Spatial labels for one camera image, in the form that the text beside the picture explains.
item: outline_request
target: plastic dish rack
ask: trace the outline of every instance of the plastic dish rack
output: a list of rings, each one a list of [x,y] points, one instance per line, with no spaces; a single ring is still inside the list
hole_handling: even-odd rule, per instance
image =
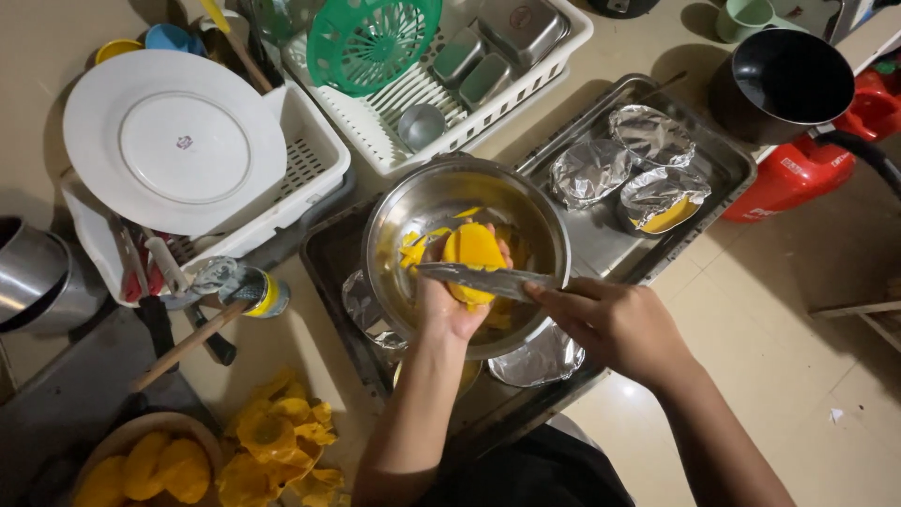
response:
[[[286,81],[263,96],[278,118],[287,142],[287,172],[279,183],[272,206],[227,235],[189,237],[173,235],[169,249],[184,272],[195,272],[200,261],[216,255],[242,257],[275,235],[276,228],[293,224],[308,209],[341,186],[350,167],[350,151],[328,120],[297,84]],[[62,194],[75,221],[78,240],[94,261],[116,301],[122,299],[128,261],[116,241],[111,212],[73,170],[62,180]]]
[[[303,36],[283,49],[282,61],[369,164],[393,179],[439,153],[460,148],[563,71],[572,51],[591,38],[594,25],[568,0],[548,1],[569,19],[569,34],[544,60],[472,113],[432,77],[429,68],[444,43],[476,19],[482,0],[444,2],[438,33],[420,61],[393,83],[365,97],[348,97],[333,88],[313,85],[305,66]],[[409,106],[422,103],[437,106],[444,113],[448,132],[412,153],[400,140],[397,123]]]

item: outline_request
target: metal tray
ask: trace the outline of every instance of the metal tray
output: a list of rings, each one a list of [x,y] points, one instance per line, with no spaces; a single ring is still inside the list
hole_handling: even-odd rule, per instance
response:
[[[646,97],[657,83],[641,74],[630,74],[614,83],[594,104],[567,122],[551,138],[533,150],[516,169],[547,190],[548,168],[571,144],[607,136],[607,116],[618,106],[634,104]],[[651,283],[691,242],[700,235],[754,180],[757,167],[752,157],[705,124],[687,106],[666,92],[640,102],[670,115],[683,124],[695,141],[692,165],[705,174],[713,193],[685,223],[660,239],[643,239],[620,228],[613,204],[614,193],[588,210],[568,213],[560,205],[560,216],[572,243],[572,272],[607,280],[646,285]],[[384,400],[391,392],[393,360],[359,331],[341,304],[341,285],[361,267],[359,252],[363,227],[375,200],[349,208],[314,227],[301,246],[301,259],[322,297],[339,336],[363,385],[374,398]],[[441,462],[446,473],[499,444],[516,440],[542,424],[604,377],[602,368],[586,361],[566,381],[539,388],[520,389],[480,375],[470,392],[454,407],[449,439]]]

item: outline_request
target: green plastic basket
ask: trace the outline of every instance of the green plastic basket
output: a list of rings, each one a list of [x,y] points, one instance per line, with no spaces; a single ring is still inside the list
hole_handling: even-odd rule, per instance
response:
[[[379,91],[419,60],[440,19],[441,0],[328,0],[307,35],[313,83],[351,97]]]

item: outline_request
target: person's right hand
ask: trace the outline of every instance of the person's right hand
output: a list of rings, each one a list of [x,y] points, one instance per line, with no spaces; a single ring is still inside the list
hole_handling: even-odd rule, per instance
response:
[[[660,298],[648,287],[575,278],[565,290],[525,290],[589,357],[652,391],[699,363]]]

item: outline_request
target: hand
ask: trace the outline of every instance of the hand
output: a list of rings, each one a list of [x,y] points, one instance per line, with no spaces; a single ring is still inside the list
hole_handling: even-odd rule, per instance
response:
[[[575,278],[563,291],[525,290],[595,361],[652,391],[700,366],[648,287]]]
[[[491,234],[495,233],[495,227],[486,225]],[[423,254],[424,263],[437,263],[444,252],[444,244],[447,243],[451,233],[446,233],[441,238],[432,242]],[[508,268],[513,267],[510,259],[510,247],[504,240],[497,240],[497,246],[501,249]],[[443,281],[433,280],[427,276],[418,275],[416,289],[417,308],[419,309],[419,329],[430,331],[446,331],[453,339],[469,342],[476,329],[482,325],[482,321],[491,310],[490,305],[478,305],[473,311],[469,311],[466,303],[454,299]]]

